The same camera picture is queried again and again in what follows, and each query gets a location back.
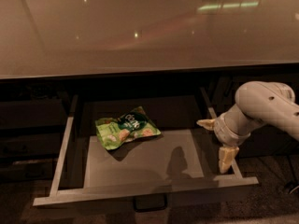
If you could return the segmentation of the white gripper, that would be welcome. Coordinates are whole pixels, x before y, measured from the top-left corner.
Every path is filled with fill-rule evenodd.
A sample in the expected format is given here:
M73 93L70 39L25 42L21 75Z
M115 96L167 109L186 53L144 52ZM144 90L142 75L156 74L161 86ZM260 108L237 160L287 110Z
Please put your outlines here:
M225 174L232 166L233 160L239 152L239 146L250 137L250 134L234 133L225 123L224 114L216 119L199 119L196 124L208 131L214 131L219 142L226 146L219 149L219 170L221 174Z

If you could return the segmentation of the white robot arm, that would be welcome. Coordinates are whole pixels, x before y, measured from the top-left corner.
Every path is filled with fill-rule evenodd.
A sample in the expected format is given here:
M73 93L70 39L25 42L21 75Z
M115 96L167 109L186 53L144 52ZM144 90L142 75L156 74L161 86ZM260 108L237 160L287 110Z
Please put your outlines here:
M235 93L235 104L215 119L197 124L212 131L221 143L219 170L225 174L251 133L270 124L299 140L299 105L292 88L284 83L251 81Z

